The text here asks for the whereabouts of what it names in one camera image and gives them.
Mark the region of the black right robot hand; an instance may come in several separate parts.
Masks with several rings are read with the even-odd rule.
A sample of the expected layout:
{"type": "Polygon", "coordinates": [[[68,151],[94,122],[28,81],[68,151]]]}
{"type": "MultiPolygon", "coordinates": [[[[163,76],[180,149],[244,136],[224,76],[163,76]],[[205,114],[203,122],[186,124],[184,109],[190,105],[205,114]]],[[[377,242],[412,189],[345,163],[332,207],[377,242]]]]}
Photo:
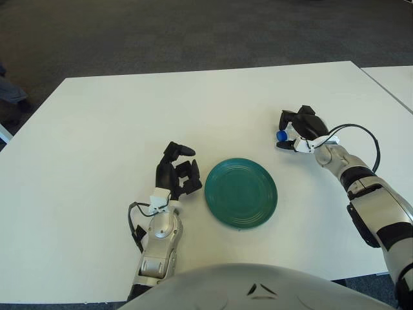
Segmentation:
{"type": "Polygon", "coordinates": [[[313,153],[321,144],[321,138],[328,136],[323,120],[316,116],[308,105],[302,105],[297,112],[283,110],[276,132],[276,147],[294,152],[313,153]]]}

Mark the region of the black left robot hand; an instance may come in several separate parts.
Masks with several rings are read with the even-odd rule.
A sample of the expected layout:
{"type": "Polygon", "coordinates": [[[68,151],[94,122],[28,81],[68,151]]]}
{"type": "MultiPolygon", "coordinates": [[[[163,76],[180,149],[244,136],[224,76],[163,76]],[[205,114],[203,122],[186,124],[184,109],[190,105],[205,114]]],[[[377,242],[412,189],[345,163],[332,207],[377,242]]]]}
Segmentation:
{"type": "Polygon", "coordinates": [[[180,195],[191,194],[202,188],[196,160],[173,166],[180,156],[195,156],[195,150],[171,141],[156,168],[156,187],[170,191],[170,199],[178,201],[180,195]]]}

